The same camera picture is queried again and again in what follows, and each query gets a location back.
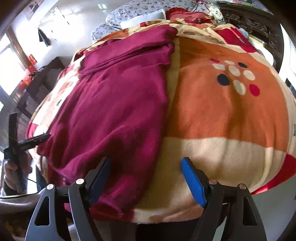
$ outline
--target black cable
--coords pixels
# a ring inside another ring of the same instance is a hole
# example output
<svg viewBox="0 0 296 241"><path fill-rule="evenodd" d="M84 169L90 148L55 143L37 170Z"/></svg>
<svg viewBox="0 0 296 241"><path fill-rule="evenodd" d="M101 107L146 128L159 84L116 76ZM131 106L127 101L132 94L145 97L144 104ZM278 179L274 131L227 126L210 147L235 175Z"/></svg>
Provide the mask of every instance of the black cable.
<svg viewBox="0 0 296 241"><path fill-rule="evenodd" d="M31 181L31 182L36 183L36 185L38 185L38 187L39 187L40 189L42 189L41 186L40 186L37 182L35 182L35 181L33 181L33 180L29 179L29 178L26 178L26 179L29 180L29 181ZM20 198L20 197L28 196L28 195L31 195L31 194L22 194L22 195L8 196L8 197L0 197L0 199Z"/></svg>
<svg viewBox="0 0 296 241"><path fill-rule="evenodd" d="M35 181L33 181L33 180L29 179L29 178L26 178L26 179L29 180L29 181L31 181L31 182L36 183L36 185L37 185L40 189L42 189L41 186L40 186L37 182L35 182Z"/></svg>

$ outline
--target carved wooden headboard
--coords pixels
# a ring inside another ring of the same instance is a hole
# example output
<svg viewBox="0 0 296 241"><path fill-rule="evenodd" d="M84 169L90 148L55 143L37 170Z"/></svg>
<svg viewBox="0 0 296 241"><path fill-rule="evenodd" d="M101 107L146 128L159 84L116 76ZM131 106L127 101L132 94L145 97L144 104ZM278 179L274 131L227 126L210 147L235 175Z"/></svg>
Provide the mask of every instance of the carved wooden headboard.
<svg viewBox="0 0 296 241"><path fill-rule="evenodd" d="M261 39L266 43L275 60L275 69L279 72L284 55L284 39L279 22L275 17L257 8L233 3L217 3L223 13L226 23L231 23L238 28Z"/></svg>

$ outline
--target maroon fleece garment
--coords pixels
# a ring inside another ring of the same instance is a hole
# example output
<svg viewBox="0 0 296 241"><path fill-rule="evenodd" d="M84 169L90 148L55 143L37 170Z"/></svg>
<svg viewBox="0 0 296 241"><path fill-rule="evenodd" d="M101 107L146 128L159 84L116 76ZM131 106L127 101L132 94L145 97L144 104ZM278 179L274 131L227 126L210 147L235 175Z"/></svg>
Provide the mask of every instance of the maroon fleece garment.
<svg viewBox="0 0 296 241"><path fill-rule="evenodd" d="M86 53L80 81L39 145L56 186L85 177L104 156L112 171L91 214L130 221L153 176L167 111L175 28L162 25Z"/></svg>

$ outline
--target pillow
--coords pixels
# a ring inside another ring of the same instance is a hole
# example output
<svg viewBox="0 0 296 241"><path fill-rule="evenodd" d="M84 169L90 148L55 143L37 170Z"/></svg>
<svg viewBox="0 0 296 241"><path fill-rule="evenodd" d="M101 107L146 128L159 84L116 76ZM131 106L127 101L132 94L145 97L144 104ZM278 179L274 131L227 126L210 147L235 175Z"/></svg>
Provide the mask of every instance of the pillow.
<svg viewBox="0 0 296 241"><path fill-rule="evenodd" d="M159 9L169 10L172 7L181 7L188 11L196 11L198 3L195 0L132 0L109 13L106 23L120 30L120 22L133 17L155 12Z"/></svg>
<svg viewBox="0 0 296 241"><path fill-rule="evenodd" d="M166 19L164 9L160 9L152 13L139 15L129 20L124 20L120 22L120 26L122 29L125 29L125 28L135 26L139 23L143 23L146 21L154 20L154 19Z"/></svg>
<svg viewBox="0 0 296 241"><path fill-rule="evenodd" d="M225 24L224 17L218 5L214 3L207 3L204 1L198 1L198 6L194 10L195 12L204 12L209 16L213 16L218 24Z"/></svg>
<svg viewBox="0 0 296 241"><path fill-rule="evenodd" d="M168 20L184 19L186 23L217 23L213 16L208 16L203 12L189 12L186 9L180 7L173 7L166 13Z"/></svg>
<svg viewBox="0 0 296 241"><path fill-rule="evenodd" d="M102 23L99 26L97 26L94 31L91 32L91 40L94 43L102 37L105 37L106 35L113 33L115 31L116 30L108 24Z"/></svg>

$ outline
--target red object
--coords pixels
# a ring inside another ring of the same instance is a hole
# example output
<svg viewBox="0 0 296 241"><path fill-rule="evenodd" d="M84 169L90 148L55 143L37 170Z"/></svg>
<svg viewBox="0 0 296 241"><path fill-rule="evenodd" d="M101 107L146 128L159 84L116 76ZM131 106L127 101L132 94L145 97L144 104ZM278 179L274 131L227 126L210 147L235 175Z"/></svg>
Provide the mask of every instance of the red object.
<svg viewBox="0 0 296 241"><path fill-rule="evenodd" d="M37 129L37 127L37 124L29 123L28 128L26 130L26 139L30 139L34 136L34 132Z"/></svg>
<svg viewBox="0 0 296 241"><path fill-rule="evenodd" d="M28 66L28 68L25 71L25 77L21 80L21 82L18 85L18 91L20 93L22 93L28 87L28 85L32 82L32 78L31 76L29 76L29 74L35 71L36 71L36 68L34 67L34 65L31 64L30 66Z"/></svg>
<svg viewBox="0 0 296 241"><path fill-rule="evenodd" d="M48 160L49 182L84 177L104 156L112 172L90 209L94 219L131 221L152 179L167 112L166 71L175 28L161 25L112 39L86 54L80 81L38 147Z"/></svg>
<svg viewBox="0 0 296 241"><path fill-rule="evenodd" d="M143 22L143 23L140 23L140 27L147 27L147 23Z"/></svg>
<svg viewBox="0 0 296 241"><path fill-rule="evenodd" d="M37 63L36 59L34 58L34 56L32 54L29 55L29 60L32 65L35 65Z"/></svg>
<svg viewBox="0 0 296 241"><path fill-rule="evenodd" d="M249 42L249 40L247 40L242 35L242 33L238 31L236 28L231 27L231 30L230 29L217 30L216 33L219 34L222 38L224 38L224 40L228 44L238 45L248 53L257 52L255 47Z"/></svg>
<svg viewBox="0 0 296 241"><path fill-rule="evenodd" d="M250 84L249 90L250 90L250 92L251 92L251 94L253 96L259 96L260 95L260 89L258 88L257 85Z"/></svg>
<svg viewBox="0 0 296 241"><path fill-rule="evenodd" d="M169 20L175 20L177 18L183 18L186 23L212 23L211 19L206 13L203 12L189 12L186 9L180 7L173 7L165 12L166 18Z"/></svg>
<svg viewBox="0 0 296 241"><path fill-rule="evenodd" d="M219 61L219 60L217 60L217 59L214 59L214 58L211 58L211 61L212 61L212 62L214 62L214 63L220 63L220 61Z"/></svg>
<svg viewBox="0 0 296 241"><path fill-rule="evenodd" d="M296 173L296 158L290 154L286 154L283 166L281 167L279 173L267 184L260 187L256 191L252 192L252 195L259 194L271 188L274 188L275 186L293 177L295 173Z"/></svg>

